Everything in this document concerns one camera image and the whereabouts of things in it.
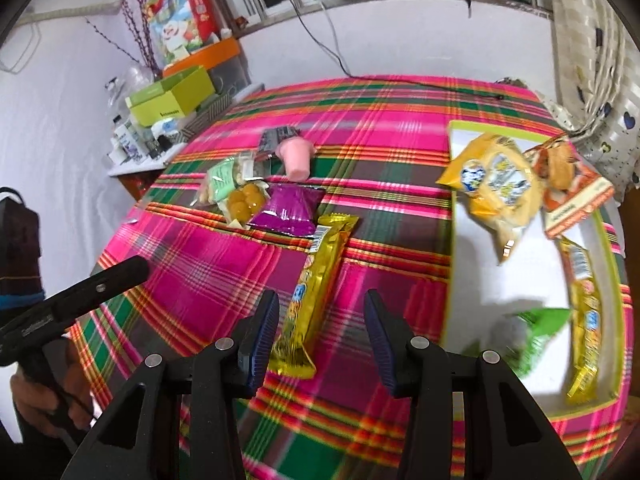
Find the person's left hand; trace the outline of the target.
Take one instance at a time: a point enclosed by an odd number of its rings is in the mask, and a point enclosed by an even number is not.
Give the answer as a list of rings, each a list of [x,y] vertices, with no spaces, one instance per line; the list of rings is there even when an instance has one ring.
[[[52,356],[55,364],[63,365],[60,385],[79,400],[68,402],[68,416],[76,428],[88,430],[93,420],[91,388],[73,341],[65,338],[48,344],[46,355]],[[58,438],[61,435],[61,429],[48,419],[58,408],[58,397],[50,388],[31,378],[21,366],[11,377],[10,388],[16,414],[21,415],[28,426],[47,437]]]

